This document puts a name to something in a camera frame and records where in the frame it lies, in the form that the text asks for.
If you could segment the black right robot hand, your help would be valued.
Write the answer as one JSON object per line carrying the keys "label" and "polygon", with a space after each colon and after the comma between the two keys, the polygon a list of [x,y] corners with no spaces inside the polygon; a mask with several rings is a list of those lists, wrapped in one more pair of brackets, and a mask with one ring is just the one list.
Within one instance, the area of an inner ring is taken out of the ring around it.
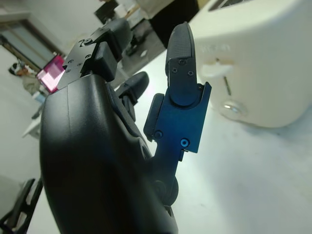
{"label": "black right robot hand", "polygon": [[168,88],[140,131],[134,105],[148,75],[111,86],[131,39],[128,22],[116,19],[78,41],[45,100],[41,179],[62,234],[178,233],[176,169],[185,152],[198,151],[212,88],[197,82],[193,34],[179,24],[166,55]]}

